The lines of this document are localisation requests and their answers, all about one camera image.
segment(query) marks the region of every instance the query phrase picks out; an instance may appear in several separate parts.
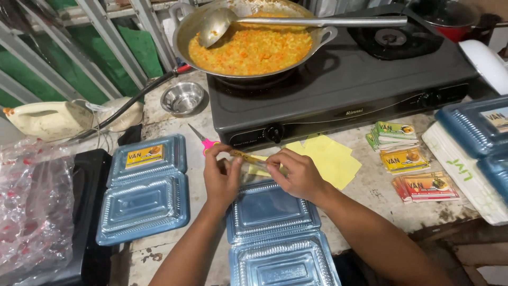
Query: rinnai logo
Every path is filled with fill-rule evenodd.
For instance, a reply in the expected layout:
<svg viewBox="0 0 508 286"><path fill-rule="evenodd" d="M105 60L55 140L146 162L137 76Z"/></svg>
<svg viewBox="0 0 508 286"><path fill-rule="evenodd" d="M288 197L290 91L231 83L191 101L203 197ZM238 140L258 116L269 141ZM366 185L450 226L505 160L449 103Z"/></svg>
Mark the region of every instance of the rinnai logo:
<svg viewBox="0 0 508 286"><path fill-rule="evenodd" d="M363 112L363 108L358 109L358 110L348 111L348 112L346 112L346 115L351 115L351 114L360 113L360 112Z"/></svg>

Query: pink scissors handle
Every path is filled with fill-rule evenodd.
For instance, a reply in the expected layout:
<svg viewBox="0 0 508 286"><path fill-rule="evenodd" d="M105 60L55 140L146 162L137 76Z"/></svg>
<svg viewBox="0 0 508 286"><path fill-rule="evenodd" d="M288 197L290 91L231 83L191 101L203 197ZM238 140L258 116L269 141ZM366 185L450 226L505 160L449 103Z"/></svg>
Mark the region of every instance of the pink scissors handle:
<svg viewBox="0 0 508 286"><path fill-rule="evenodd" d="M205 149L203 150L203 156L206 156L205 155L206 150L212 148L213 146L215 146L216 144L219 144L220 142L219 141L210 141L208 139L205 139L204 141L201 141L201 143L205 146Z"/></svg>

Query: wok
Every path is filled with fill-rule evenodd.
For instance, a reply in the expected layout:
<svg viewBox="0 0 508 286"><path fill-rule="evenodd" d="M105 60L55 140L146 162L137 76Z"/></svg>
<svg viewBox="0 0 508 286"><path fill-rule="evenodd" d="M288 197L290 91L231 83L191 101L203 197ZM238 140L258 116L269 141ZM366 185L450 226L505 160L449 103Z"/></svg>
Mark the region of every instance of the wok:
<svg viewBox="0 0 508 286"><path fill-rule="evenodd" d="M257 12L282 13L289 17L304 18L314 18L314 15L304 7L289 0L215 0L199 8L195 8L185 3L176 3L171 6L169 13L171 15L171 19L175 22L176 27L173 34L173 49L175 50L176 55L195 69L212 74L226 83L249 85L257 84L265 80L271 81L276 79L280 76L280 73L286 74L285 72L305 62L321 46L333 40L337 36L337 28L332 26L320 28L309 27L307 30L310 32L310 36L312 38L312 46L307 55L294 65L275 72L258 75L220 74L198 67L194 61L191 60L188 50L189 42L200 31L203 18L206 17L207 12L209 13L217 8L230 8L240 17ZM190 12L181 22L178 20L176 15L178 9Z"/></svg>

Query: orange rice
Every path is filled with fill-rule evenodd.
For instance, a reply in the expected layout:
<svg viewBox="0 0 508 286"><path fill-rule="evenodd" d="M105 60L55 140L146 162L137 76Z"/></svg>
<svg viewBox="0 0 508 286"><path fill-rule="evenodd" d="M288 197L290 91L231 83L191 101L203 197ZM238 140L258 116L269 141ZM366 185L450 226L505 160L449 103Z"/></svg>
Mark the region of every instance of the orange rice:
<svg viewBox="0 0 508 286"><path fill-rule="evenodd" d="M287 17L255 13L250 17ZM208 71L227 75L258 75L287 68L309 52L312 38L305 27L240 24L233 22L221 39L209 48L196 35L189 43L194 63Z"/></svg>

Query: cable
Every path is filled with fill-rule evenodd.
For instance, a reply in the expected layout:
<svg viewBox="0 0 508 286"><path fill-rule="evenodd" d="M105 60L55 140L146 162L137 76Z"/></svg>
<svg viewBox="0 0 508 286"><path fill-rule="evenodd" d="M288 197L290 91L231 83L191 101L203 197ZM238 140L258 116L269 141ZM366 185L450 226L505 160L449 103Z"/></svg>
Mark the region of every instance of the cable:
<svg viewBox="0 0 508 286"><path fill-rule="evenodd" d="M142 96L146 95L147 93L151 92L152 90L154 90L156 87L158 87L159 85L161 85L162 83L164 83L165 81L173 78L174 76L178 76L178 74L180 73L183 73L185 71L188 71L189 69L191 69L192 67L189 66L189 65L184 65L184 66L181 66L179 67L178 69L176 69L176 72L175 71L170 71L170 72L167 72L165 74L163 74L161 77L159 77L158 79L154 80L152 83L150 83L149 85L145 86L142 90L139 91L138 94L136 94L135 96L133 96L126 104L124 104L122 107L120 107L115 113L113 113L112 116L110 116L109 118L107 118L106 120L102 121L98 126L97 128L98 129L102 129L106 126L108 126L110 123L112 123L115 119L117 119L118 117L120 117L120 115L122 115L124 112L127 111L127 109L129 109L129 107L131 107L136 101L138 101L138 99L140 99ZM84 133L81 133L77 136L75 136L74 138L72 138L71 140L80 140L80 139L84 139L84 138L87 138L88 136L94 134L96 132L96 130L88 130Z"/></svg>

